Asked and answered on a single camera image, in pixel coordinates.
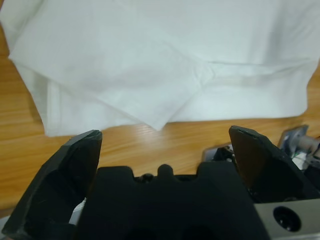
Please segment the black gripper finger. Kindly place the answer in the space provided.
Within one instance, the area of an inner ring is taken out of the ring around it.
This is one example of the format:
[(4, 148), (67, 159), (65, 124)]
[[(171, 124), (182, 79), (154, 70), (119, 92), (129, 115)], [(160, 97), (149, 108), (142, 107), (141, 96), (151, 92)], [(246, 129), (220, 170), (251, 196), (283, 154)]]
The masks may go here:
[(39, 169), (4, 225), (9, 238), (72, 238), (74, 209), (87, 197), (97, 172), (103, 134), (72, 137)]
[(291, 158), (257, 131), (233, 125), (234, 164), (258, 203), (318, 199), (320, 192)]

